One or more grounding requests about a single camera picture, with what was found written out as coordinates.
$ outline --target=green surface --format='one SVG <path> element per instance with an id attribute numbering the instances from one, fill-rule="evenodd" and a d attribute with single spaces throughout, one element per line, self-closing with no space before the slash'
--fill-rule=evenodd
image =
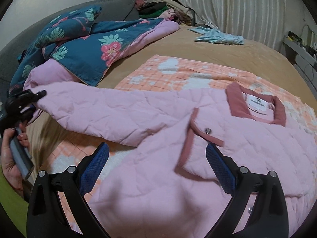
<path id="1" fill-rule="evenodd" d="M 5 179 L 2 166 L 0 165 L 0 203 L 11 221 L 18 230 L 26 237 L 26 218 L 28 203 L 24 201 L 8 184 Z"/>
<path id="2" fill-rule="evenodd" d="M 165 6 L 163 9 L 157 11 L 157 12 L 154 12 L 152 14 L 148 14 L 148 15 L 140 15 L 140 18 L 142 19 L 153 19 L 153 18 L 156 18 L 156 17 L 159 17 L 164 11 L 167 11 L 169 9 L 169 7 Z"/>

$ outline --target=jacket collar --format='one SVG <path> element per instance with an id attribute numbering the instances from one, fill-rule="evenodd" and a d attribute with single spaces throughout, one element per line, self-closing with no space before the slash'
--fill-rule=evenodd
<path id="1" fill-rule="evenodd" d="M 265 100 L 268 103 L 272 103 L 275 106 L 274 120 L 270 124 L 278 124 L 283 127 L 286 125 L 286 113 L 285 107 L 277 96 L 263 95 L 256 93 L 251 89 L 244 88 L 238 83 L 234 82 L 227 86 L 226 94 L 232 116 L 240 118 L 250 118 L 255 120 L 251 115 L 250 110 L 243 98 L 242 92 L 245 94 L 256 96 Z"/>

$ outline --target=green leaf print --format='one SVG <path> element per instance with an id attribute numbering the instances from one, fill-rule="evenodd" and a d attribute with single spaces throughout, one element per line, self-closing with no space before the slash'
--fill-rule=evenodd
<path id="1" fill-rule="evenodd" d="M 122 28 L 122 29 L 117 29 L 117 30 L 115 30 L 115 32 L 125 32 L 125 31 L 129 31 L 129 30 L 126 29 L 126 28 Z"/>
<path id="2" fill-rule="evenodd" d="M 55 20 L 59 19 L 60 17 L 61 17 L 61 15 L 57 16 L 55 19 L 51 20 L 50 23 L 53 23 Z"/>
<path id="3" fill-rule="evenodd" d="M 31 66 L 31 65 L 26 65 L 25 67 L 24 67 L 24 70 L 23 70 L 23 73 L 22 73 L 22 77 L 23 78 L 27 78 L 28 76 L 29 76 L 29 74 L 30 74 L 30 72 L 33 70 L 35 68 L 35 65 L 33 65 L 33 66 Z"/>
<path id="4" fill-rule="evenodd" d="M 48 43 L 48 41 L 50 40 L 49 35 L 44 35 L 42 34 L 41 36 L 39 36 L 39 38 L 35 41 L 34 46 L 36 48 L 42 48 L 45 44 Z"/>
<path id="5" fill-rule="evenodd" d="M 109 45 L 113 42 L 123 42 L 124 39 L 119 38 L 119 34 L 116 35 L 109 35 L 109 36 L 103 36 L 103 38 L 98 39 L 100 42 L 102 42 L 101 46 Z"/>
<path id="6" fill-rule="evenodd" d="M 60 38 L 63 38 L 65 34 L 65 31 L 62 30 L 61 28 L 57 27 L 55 28 L 52 33 L 50 34 L 50 41 L 57 41 Z"/>
<path id="7" fill-rule="evenodd" d="M 88 11 L 85 12 L 85 15 L 86 15 L 86 17 L 87 17 L 87 19 L 89 21 L 94 21 L 95 20 L 94 12 L 95 11 L 93 10 L 93 8 L 90 8 Z"/>
<path id="8" fill-rule="evenodd" d="M 66 46 L 62 46 L 62 47 L 58 48 L 58 50 L 54 54 L 52 54 L 52 57 L 56 61 L 59 61 L 65 57 L 67 52 L 68 52 L 68 49 L 66 48 Z"/>

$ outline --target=light blue cloth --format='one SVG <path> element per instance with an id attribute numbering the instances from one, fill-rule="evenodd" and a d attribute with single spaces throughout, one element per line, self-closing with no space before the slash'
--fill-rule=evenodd
<path id="1" fill-rule="evenodd" d="M 223 33 L 215 28 L 203 28 L 201 26 L 198 26 L 197 28 L 190 28 L 189 30 L 203 35 L 201 37 L 196 38 L 196 42 L 209 42 L 214 44 L 225 45 L 244 44 L 244 39 L 242 36 L 234 36 L 231 34 Z"/>

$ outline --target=floral blanket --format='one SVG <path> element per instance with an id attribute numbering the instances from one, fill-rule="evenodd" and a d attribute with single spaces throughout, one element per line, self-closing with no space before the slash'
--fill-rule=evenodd
<path id="1" fill-rule="evenodd" d="M 100 6 L 90 6 L 67 12 L 48 23 L 19 60 L 21 63 L 10 84 L 10 95 L 21 92 L 31 70 L 50 58 L 87 85 L 96 86 L 122 51 L 163 20 L 94 24 L 100 12 Z"/>

